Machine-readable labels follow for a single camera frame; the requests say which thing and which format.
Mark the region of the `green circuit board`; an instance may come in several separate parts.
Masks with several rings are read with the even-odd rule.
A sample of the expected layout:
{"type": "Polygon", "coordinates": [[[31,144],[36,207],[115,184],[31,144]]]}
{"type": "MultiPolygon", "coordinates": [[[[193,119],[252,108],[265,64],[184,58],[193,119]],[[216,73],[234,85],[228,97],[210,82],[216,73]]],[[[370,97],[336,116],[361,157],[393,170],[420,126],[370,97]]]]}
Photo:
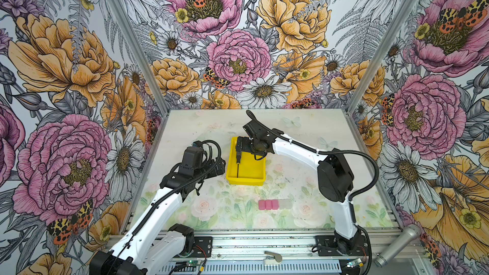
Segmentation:
{"type": "Polygon", "coordinates": [[[186,262],[178,262],[172,269],[173,272],[179,271],[202,271],[204,269],[202,260],[189,260],[186,262]]]}

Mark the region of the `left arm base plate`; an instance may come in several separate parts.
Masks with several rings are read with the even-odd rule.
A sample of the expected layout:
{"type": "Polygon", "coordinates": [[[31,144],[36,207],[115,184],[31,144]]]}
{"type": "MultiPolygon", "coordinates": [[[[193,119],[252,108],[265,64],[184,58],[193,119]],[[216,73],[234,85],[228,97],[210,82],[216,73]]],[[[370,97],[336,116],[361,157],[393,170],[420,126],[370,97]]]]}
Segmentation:
{"type": "Polygon", "coordinates": [[[176,258],[210,258],[213,249],[213,238],[201,236],[194,238],[194,244],[188,252],[178,254],[176,258]]]}

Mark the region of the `yellow plastic bin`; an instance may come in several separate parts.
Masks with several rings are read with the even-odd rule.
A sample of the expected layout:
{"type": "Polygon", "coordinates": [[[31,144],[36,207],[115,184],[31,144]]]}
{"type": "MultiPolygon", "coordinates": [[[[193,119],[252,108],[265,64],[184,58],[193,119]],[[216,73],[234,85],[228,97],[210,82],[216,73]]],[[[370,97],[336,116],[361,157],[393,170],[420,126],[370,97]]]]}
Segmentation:
{"type": "Polygon", "coordinates": [[[266,181],[266,158],[260,159],[243,152],[239,166],[239,177],[236,177],[236,140],[233,137],[230,146],[229,161],[227,164],[226,179],[232,185],[261,187],[266,181]]]}

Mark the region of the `aluminium frame post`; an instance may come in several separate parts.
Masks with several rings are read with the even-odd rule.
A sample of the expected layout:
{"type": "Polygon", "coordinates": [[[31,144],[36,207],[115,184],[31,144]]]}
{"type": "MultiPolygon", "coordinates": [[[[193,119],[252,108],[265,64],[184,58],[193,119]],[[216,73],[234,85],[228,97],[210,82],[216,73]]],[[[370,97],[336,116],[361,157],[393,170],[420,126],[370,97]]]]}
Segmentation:
{"type": "Polygon", "coordinates": [[[369,88],[374,76],[377,74],[379,67],[382,64],[383,58],[388,52],[389,47],[392,45],[396,39],[395,35],[401,30],[404,21],[409,16],[413,7],[417,4],[419,0],[402,0],[399,6],[399,11],[393,14],[391,23],[389,24],[385,34],[383,35],[379,47],[374,53],[364,76],[359,82],[359,86],[355,89],[349,103],[345,109],[347,114],[352,114],[354,108],[363,98],[366,90],[369,88]]]}
{"type": "Polygon", "coordinates": [[[138,66],[141,69],[141,72],[154,96],[160,112],[164,118],[167,118],[170,112],[169,106],[160,91],[160,87],[156,82],[152,70],[150,69],[150,63],[146,58],[145,52],[141,48],[138,37],[131,24],[131,19],[127,15],[126,6],[123,4],[122,0],[106,0],[106,2],[111,8],[114,21],[116,21],[116,23],[119,25],[122,34],[129,48],[131,49],[138,66]]]}

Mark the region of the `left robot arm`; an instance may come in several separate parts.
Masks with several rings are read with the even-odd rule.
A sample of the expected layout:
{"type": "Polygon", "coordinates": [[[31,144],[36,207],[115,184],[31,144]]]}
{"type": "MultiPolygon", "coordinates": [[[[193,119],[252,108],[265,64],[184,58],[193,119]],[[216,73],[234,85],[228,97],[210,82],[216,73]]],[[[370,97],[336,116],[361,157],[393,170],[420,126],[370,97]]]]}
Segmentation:
{"type": "Polygon", "coordinates": [[[196,141],[184,151],[160,182],[160,188],[131,229],[108,252],[97,252],[89,264],[89,274],[156,274],[173,257],[194,247],[194,230],[173,225],[158,240],[171,215],[192,192],[199,192],[209,178],[224,174],[225,160],[220,145],[213,140],[196,141]]]}

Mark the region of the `left aluminium frame post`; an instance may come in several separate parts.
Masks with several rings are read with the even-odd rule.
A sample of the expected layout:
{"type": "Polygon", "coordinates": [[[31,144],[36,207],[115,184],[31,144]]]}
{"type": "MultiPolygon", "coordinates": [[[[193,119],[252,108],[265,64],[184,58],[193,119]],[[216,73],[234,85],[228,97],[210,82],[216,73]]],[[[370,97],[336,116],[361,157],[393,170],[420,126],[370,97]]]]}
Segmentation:
{"type": "Polygon", "coordinates": [[[114,21],[116,21],[116,23],[119,25],[122,34],[129,48],[131,49],[138,66],[141,69],[141,72],[154,96],[160,112],[164,118],[167,118],[170,112],[169,106],[160,91],[160,87],[156,82],[152,70],[150,69],[150,63],[146,58],[145,52],[141,48],[138,37],[131,24],[131,19],[127,15],[126,6],[123,4],[122,0],[106,0],[106,2],[111,8],[114,21]]]}

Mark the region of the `pink block strip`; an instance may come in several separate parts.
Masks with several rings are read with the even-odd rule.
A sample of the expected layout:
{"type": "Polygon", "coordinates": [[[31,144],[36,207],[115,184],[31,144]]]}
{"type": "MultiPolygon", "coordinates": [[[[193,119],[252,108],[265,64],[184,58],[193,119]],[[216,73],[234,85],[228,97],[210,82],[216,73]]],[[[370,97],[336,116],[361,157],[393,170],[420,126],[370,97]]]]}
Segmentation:
{"type": "Polygon", "coordinates": [[[259,210],[290,210],[293,203],[290,199],[266,199],[259,200],[258,207],[259,210]]]}

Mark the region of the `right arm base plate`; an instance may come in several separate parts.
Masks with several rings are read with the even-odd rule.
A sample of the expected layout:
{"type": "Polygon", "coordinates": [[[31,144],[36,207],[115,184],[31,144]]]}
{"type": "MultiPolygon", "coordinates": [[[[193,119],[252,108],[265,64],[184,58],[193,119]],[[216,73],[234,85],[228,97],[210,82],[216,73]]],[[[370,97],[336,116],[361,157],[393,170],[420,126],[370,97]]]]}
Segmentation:
{"type": "Polygon", "coordinates": [[[311,252],[318,253],[320,257],[366,257],[369,254],[368,242],[363,235],[358,235],[353,239],[335,235],[315,236],[315,244],[311,252]]]}

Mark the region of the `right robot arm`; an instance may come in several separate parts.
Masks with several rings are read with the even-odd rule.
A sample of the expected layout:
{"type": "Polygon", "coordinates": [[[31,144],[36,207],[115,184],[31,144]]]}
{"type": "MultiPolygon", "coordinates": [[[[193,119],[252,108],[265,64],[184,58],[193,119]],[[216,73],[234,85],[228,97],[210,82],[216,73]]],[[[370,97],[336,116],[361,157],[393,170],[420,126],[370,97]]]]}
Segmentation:
{"type": "Polygon", "coordinates": [[[245,155],[251,156],[248,166],[276,154],[314,169],[317,172],[319,192],[332,202],[335,220],[334,249],[343,255],[353,253],[362,243],[350,196],[354,188],[354,174],[343,152],[338,149],[322,151],[296,141],[278,129],[270,129],[259,122],[251,110],[246,111],[250,121],[243,126],[247,136],[236,140],[233,160],[236,177],[245,173],[245,155]]]}

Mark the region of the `grey microphone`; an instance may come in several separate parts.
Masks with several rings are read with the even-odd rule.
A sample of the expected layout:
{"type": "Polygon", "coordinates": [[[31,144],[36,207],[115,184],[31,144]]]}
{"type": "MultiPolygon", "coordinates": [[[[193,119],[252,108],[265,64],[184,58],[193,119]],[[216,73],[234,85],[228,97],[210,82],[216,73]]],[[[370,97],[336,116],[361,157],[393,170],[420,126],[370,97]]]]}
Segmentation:
{"type": "Polygon", "coordinates": [[[415,239],[418,239],[421,235],[421,229],[415,224],[406,226],[401,234],[378,255],[375,260],[377,267],[385,267],[388,263],[397,257],[403,249],[407,247],[415,239]]]}

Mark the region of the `aluminium front rail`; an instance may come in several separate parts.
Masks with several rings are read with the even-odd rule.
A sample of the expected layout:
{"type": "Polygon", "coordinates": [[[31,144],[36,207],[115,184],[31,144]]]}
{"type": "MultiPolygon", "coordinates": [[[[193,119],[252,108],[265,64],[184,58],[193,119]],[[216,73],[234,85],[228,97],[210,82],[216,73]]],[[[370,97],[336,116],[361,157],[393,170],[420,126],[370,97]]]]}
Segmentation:
{"type": "MultiPolygon", "coordinates": [[[[373,258],[383,253],[399,236],[399,228],[368,229],[373,250],[373,258]]],[[[210,261],[260,260],[265,251],[280,254],[284,260],[317,260],[317,253],[311,249],[316,244],[315,237],[332,235],[332,230],[262,230],[262,231],[201,231],[195,239],[212,237],[210,261]]],[[[419,241],[412,241],[404,247],[396,259],[425,258],[424,248],[419,241]]]]}

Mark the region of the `right aluminium frame post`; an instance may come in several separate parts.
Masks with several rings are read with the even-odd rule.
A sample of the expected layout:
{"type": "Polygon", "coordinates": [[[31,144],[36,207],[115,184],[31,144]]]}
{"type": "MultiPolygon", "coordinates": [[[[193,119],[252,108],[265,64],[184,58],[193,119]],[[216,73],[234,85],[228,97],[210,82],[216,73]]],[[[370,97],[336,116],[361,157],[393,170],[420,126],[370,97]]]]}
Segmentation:
{"type": "Polygon", "coordinates": [[[354,108],[363,98],[366,90],[369,88],[374,76],[377,74],[379,67],[382,64],[383,58],[388,52],[389,47],[392,45],[396,39],[395,35],[401,30],[404,21],[409,16],[413,7],[417,4],[419,0],[402,0],[399,6],[399,11],[393,14],[391,23],[389,24],[385,34],[383,35],[379,47],[374,53],[364,76],[359,82],[359,86],[355,89],[349,103],[345,109],[347,114],[352,114],[354,108]]]}

